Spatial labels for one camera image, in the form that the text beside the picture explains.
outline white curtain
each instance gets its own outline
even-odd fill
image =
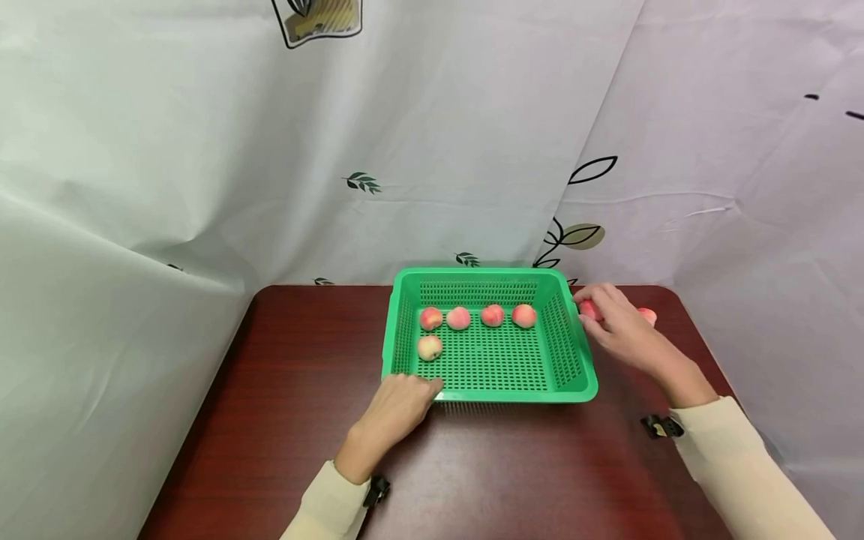
[[[862,37],[852,0],[3,3],[0,536],[134,537],[262,287],[534,263],[678,292],[860,537]]]

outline black clip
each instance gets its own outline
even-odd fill
[[[684,435],[684,428],[681,427],[681,424],[672,420],[668,416],[666,418],[661,418],[657,415],[648,415],[639,420],[639,422],[645,428],[645,431],[648,432],[648,436],[651,439],[659,439],[661,437],[680,437],[681,435]]]
[[[389,491],[390,482],[388,482],[385,477],[373,476],[372,482],[369,485],[369,492],[363,500],[363,507],[372,508],[374,505],[384,500],[384,497],[387,496],[387,492]]]

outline peach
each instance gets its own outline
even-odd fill
[[[425,308],[420,312],[420,328],[431,332],[444,322],[444,316],[437,308]]]
[[[657,314],[654,313],[653,309],[639,308],[637,311],[639,311],[639,314],[642,315],[646,321],[651,323],[651,326],[654,326],[657,323]]]
[[[453,330],[464,330],[471,324],[471,314],[462,306],[453,308],[447,314],[447,326]]]
[[[424,335],[417,341],[417,354],[420,355],[420,360],[431,362],[441,356],[441,351],[444,345],[436,335]]]
[[[480,320],[488,327],[499,327],[504,322],[504,308],[498,304],[486,306],[480,311]]]
[[[519,304],[513,308],[513,313],[510,317],[517,326],[522,328],[531,328],[537,322],[537,313],[528,304]]]
[[[581,304],[579,304],[579,313],[594,319],[595,321],[602,321],[603,314],[597,309],[597,306],[590,300],[583,300]]]

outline wooden table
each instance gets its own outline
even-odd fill
[[[624,287],[731,394],[672,292]],[[139,538],[277,540],[378,387],[389,287],[271,287],[252,303]],[[381,464],[365,540],[729,538],[672,441],[668,405],[594,348],[577,405],[442,403]]]

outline sleeve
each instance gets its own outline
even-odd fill
[[[675,440],[678,453],[733,537],[834,538],[734,399],[673,409],[671,416],[684,428]]]
[[[355,486],[328,461],[303,494],[282,540],[354,540],[366,517],[369,484]]]

